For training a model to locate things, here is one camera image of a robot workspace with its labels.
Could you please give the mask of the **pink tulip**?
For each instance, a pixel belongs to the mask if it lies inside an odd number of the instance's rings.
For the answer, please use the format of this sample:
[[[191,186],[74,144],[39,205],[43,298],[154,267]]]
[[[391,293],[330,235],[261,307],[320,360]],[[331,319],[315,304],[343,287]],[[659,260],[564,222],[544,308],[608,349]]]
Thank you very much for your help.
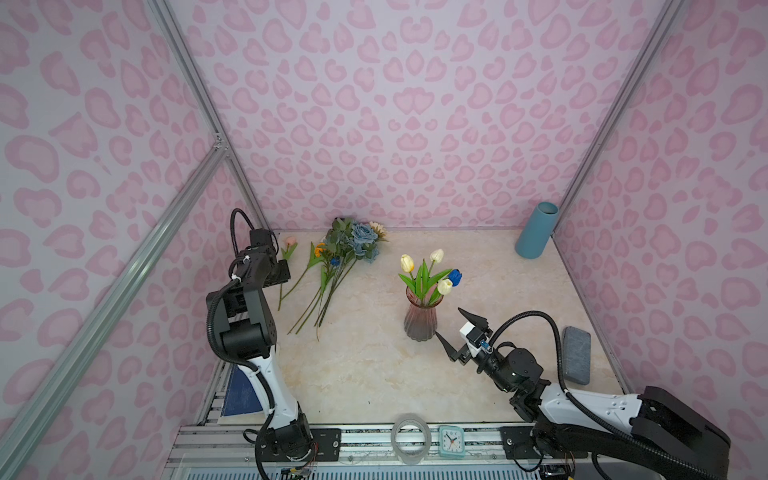
[[[284,239],[283,247],[281,248],[282,258],[288,262],[298,245],[298,241],[295,236],[288,236]]]

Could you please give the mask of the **red glass vase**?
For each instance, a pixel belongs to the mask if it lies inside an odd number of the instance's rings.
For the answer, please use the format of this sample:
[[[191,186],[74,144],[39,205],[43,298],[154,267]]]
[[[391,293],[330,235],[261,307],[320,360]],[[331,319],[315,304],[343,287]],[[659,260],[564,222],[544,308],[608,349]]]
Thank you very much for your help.
[[[406,297],[410,302],[403,324],[406,335],[418,342],[430,340],[437,331],[437,306],[443,298],[439,297],[434,304],[425,305],[410,288],[406,288]]]

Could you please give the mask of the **blue tulip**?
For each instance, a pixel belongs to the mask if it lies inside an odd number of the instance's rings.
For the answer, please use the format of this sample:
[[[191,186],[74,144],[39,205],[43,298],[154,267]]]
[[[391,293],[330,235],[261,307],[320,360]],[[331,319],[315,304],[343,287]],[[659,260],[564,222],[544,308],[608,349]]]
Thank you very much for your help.
[[[453,269],[444,278],[449,278],[453,282],[454,288],[460,284],[462,280],[462,273],[458,269]]]

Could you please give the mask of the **orange flower stem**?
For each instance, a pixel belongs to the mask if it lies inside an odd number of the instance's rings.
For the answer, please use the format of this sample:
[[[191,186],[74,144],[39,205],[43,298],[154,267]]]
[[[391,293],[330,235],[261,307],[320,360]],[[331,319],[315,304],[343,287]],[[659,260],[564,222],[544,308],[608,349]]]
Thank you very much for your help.
[[[329,281],[336,274],[336,267],[334,266],[330,254],[327,251],[327,247],[324,243],[310,244],[310,254],[306,268],[299,276],[299,278],[294,282],[293,286],[286,293],[280,294],[279,306],[282,306],[288,296],[301,284],[307,273],[310,272],[315,266],[317,266],[320,270],[320,280],[317,286],[317,290],[312,299],[307,304],[304,311],[299,315],[293,326],[289,329],[289,333],[298,334],[301,331],[307,320],[318,309],[321,301],[325,298]]]

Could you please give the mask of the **white tulip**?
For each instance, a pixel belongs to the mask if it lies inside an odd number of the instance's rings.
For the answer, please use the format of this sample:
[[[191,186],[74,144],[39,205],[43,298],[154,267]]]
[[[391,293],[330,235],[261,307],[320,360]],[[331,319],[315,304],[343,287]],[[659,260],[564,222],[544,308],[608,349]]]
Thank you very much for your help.
[[[423,299],[421,300],[425,305],[429,305],[430,297],[436,284],[439,280],[444,278],[453,268],[447,268],[439,270],[444,260],[444,251],[442,249],[434,250],[428,259],[422,261],[418,272],[421,274]]]

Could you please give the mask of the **yellow tulip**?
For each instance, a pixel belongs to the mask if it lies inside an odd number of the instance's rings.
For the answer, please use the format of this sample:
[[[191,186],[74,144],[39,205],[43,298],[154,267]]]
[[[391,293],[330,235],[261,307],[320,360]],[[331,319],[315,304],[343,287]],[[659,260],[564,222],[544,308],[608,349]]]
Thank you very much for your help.
[[[400,267],[402,270],[402,274],[399,275],[400,279],[405,283],[410,293],[422,300],[421,274],[417,271],[413,258],[408,254],[403,254],[400,257]]]

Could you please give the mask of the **teal cylindrical vase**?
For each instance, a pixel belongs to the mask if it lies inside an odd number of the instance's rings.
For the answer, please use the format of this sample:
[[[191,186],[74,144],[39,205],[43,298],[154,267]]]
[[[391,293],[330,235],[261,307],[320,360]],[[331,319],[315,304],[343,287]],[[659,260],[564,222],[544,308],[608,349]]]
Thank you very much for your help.
[[[540,202],[533,209],[515,244],[516,253],[525,259],[540,257],[559,218],[559,207],[551,202]]]

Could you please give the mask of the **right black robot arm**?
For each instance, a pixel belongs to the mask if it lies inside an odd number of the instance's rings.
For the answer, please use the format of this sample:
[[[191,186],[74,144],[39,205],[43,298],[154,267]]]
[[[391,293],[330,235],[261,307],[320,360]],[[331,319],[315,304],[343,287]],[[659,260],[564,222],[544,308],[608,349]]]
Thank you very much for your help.
[[[497,389],[510,394],[517,415],[531,424],[531,443],[544,455],[585,452],[597,465],[602,456],[651,470],[665,479],[724,479],[729,470],[731,439],[713,422],[669,391],[655,386],[640,394],[600,394],[572,389],[565,383],[564,347],[554,319],[543,311],[519,313],[497,330],[487,319],[462,310],[464,340],[454,348],[440,342],[453,362],[474,362]],[[527,349],[500,336],[515,323],[538,317],[555,334],[557,380]]]

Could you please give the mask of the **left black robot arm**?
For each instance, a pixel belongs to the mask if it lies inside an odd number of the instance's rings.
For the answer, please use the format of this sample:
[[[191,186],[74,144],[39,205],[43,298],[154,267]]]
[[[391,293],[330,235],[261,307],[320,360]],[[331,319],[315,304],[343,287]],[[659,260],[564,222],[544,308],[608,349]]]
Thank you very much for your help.
[[[235,365],[249,381],[265,414],[258,431],[244,433],[254,446],[259,475],[267,479],[262,452],[277,451],[293,461],[311,461],[317,448],[300,403],[287,387],[277,361],[277,327],[264,289],[290,279],[278,257],[273,231],[256,228],[240,208],[229,219],[234,260],[228,283],[206,296],[206,335],[213,353]]]

